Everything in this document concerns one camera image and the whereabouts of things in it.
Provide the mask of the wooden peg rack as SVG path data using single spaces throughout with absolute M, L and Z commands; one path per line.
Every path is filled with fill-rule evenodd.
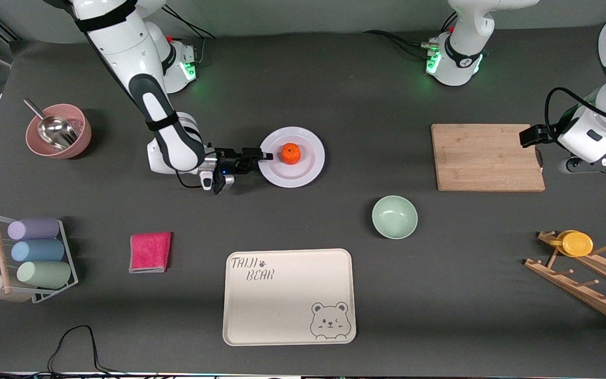
M 599 291 L 596 291 L 593 288 L 593 286 L 600 283 L 599 279 L 592 279 L 584 282 L 576 281 L 575 279 L 571 278 L 571 275 L 574 274 L 573 269 L 557 271 L 553 268 L 558 257 L 567 257 L 558 252 L 558 250 L 551 245 L 551 242 L 555 240 L 556 237 L 558 237 L 558 235 L 562 232 L 563 231 L 539 231 L 536 234 L 536 238 L 550 247 L 552 249 L 552 253 L 546 262 L 526 259 L 523 262 L 524 267 L 530 269 L 532 272 L 538 274 L 541 278 L 553 283 L 561 290 L 564 290 L 566 293 L 572 295 L 587 306 L 606 316 L 606 295 L 599 293 Z M 606 281 L 606 257 L 603 256 L 604 252 L 606 252 L 606 245 L 596 248 L 593 242 L 591 254 L 587 256 L 568 258 L 579 262 L 579 264 L 584 266 L 584 268 L 598 274 Z

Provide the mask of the pale green cup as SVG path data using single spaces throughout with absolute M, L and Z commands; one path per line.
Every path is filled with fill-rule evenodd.
M 57 290 L 65 286 L 72 275 L 67 262 L 32 261 L 24 262 L 17 269 L 17 280 L 26 285 Z

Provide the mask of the cream tray with bear print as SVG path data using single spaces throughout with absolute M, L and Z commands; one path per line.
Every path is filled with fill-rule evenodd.
M 226 344 L 347 344 L 356 334 L 352 258 L 346 250 L 233 252 L 227 258 Z

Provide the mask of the white round plate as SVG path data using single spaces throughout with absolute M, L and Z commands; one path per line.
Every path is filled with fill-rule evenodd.
M 286 143 L 300 146 L 301 160 L 296 165 L 286 165 L 279 157 L 281 147 Z M 302 127 L 280 128 L 266 137 L 260 145 L 265 153 L 272 153 L 274 160 L 260 161 L 262 176 L 270 183 L 283 188 L 303 187 L 311 183 L 325 163 L 325 149 L 321 139 Z

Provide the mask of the pale green bowl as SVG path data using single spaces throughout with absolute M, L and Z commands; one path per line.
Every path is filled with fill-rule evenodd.
M 373 205 L 372 223 L 375 230 L 387 239 L 405 239 L 418 227 L 418 211 L 405 197 L 381 197 Z

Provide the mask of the pale purple cup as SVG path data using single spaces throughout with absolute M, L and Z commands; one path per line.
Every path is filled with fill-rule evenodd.
M 15 241 L 55 239 L 59 233 L 58 220 L 49 217 L 19 219 L 7 228 L 9 238 Z

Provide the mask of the pale blue cup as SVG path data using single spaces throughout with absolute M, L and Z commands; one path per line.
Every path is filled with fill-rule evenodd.
M 15 243 L 11 256 L 17 262 L 62 261 L 65 245 L 56 239 L 36 239 Z

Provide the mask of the pink ribbed bowl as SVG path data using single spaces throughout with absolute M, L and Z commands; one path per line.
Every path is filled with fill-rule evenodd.
M 58 104 L 48 106 L 43 110 L 46 115 L 58 115 L 67 119 L 77 133 L 77 141 L 64 151 L 59 151 L 46 143 L 38 134 L 38 123 L 40 117 L 32 118 L 27 125 L 25 141 L 27 148 L 38 156 L 55 160 L 67 160 L 75 158 L 85 151 L 92 139 L 92 128 L 86 115 L 77 106 L 70 104 Z

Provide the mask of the metal scoop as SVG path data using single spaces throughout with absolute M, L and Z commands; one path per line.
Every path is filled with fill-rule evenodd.
M 37 132 L 41 139 L 58 151 L 64 151 L 72 146 L 78 139 L 78 135 L 72 125 L 64 117 L 58 115 L 46 115 L 31 99 L 24 98 L 27 107 L 40 118 Z

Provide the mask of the wooden rack dowel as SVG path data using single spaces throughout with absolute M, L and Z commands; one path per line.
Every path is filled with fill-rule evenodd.
M 0 276 L 2 278 L 2 290 L 5 294 L 12 293 L 10 286 L 9 269 L 7 266 L 5 250 L 3 246 L 2 230 L 0 228 Z

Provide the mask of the wooden cutting board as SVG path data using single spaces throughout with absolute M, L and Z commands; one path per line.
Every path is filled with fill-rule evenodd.
M 431 143 L 442 192 L 543 192 L 536 147 L 523 148 L 527 124 L 435 123 Z

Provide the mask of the pink folded cloth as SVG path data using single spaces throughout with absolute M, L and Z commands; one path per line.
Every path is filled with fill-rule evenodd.
M 171 251 L 171 231 L 142 233 L 130 236 L 128 272 L 165 273 Z

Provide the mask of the orange fruit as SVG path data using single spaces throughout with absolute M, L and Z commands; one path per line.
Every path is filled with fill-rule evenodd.
M 286 165 L 298 164 L 301 160 L 300 146 L 295 143 L 284 144 L 279 151 L 279 157 Z

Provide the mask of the yellow cup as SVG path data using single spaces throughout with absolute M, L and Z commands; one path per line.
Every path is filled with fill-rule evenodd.
M 589 235 L 576 231 L 563 231 L 551 242 L 558 252 L 567 257 L 581 257 L 591 254 L 593 248 Z

